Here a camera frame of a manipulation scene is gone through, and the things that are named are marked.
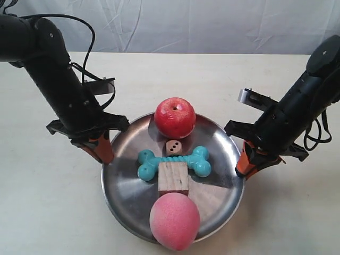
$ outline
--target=white table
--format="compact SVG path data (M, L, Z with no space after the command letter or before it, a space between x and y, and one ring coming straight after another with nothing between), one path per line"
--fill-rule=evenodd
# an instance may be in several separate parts
M84 54L71 57L82 64ZM298 55L91 53L87 69L116 77L116 99L107 112L132 121L163 99L180 96L224 127L229 120L252 123L261 114L237 102L240 89L280 100L307 60ZM1 63L0 70L0 254L172 254L116 221L101 190L101 165L67 137L48 133L46 125L56 116L24 69ZM103 103L108 97L97 98ZM320 144L304 163L285 157L287 165L249 179L229 223L183 253L338 254L339 110L340 105L328 110L331 143Z

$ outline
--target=pink ball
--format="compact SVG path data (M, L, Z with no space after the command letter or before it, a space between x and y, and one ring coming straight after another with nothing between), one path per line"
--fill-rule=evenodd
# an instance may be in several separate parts
M195 240L200 216L188 196L172 192L161 196L150 212L150 228L155 239L171 250L181 251Z

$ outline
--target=red apple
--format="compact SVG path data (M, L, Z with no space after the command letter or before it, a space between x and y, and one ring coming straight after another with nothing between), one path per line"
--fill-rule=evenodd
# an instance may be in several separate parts
M169 139L183 139L195 127L196 113L192 105L183 98L171 97L156 108L154 120L162 135Z

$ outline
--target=white fabric backdrop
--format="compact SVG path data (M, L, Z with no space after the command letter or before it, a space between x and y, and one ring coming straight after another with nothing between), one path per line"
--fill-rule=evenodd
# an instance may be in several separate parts
M20 0L8 11L82 18L98 52L310 54L340 34L337 0ZM51 20L68 50L87 50L84 25Z

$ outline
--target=teal bone toy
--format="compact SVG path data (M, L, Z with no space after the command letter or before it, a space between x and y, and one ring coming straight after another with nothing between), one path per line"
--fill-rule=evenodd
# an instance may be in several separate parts
M138 177L150 181L155 177L160 162L186 162L189 169L193 169L199 177L207 177L211 173L211 164L207 161L209 151L204 146L194 148L191 155L156 158L151 150L142 150L138 154L138 161L142 164L138 168Z

